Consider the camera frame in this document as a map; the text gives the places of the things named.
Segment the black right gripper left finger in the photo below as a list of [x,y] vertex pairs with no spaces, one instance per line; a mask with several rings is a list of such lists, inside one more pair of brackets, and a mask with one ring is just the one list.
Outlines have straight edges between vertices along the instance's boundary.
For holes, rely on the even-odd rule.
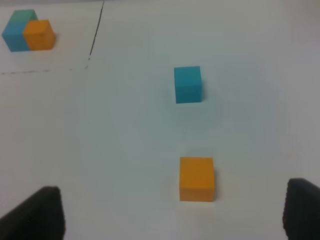
[[62,240],[66,220],[61,190],[44,186],[0,218],[2,240]]

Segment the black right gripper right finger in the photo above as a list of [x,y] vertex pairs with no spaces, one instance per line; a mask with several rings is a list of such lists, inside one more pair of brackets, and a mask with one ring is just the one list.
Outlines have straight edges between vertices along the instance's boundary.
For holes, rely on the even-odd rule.
[[289,240],[319,240],[320,188],[304,178],[289,179],[282,223]]

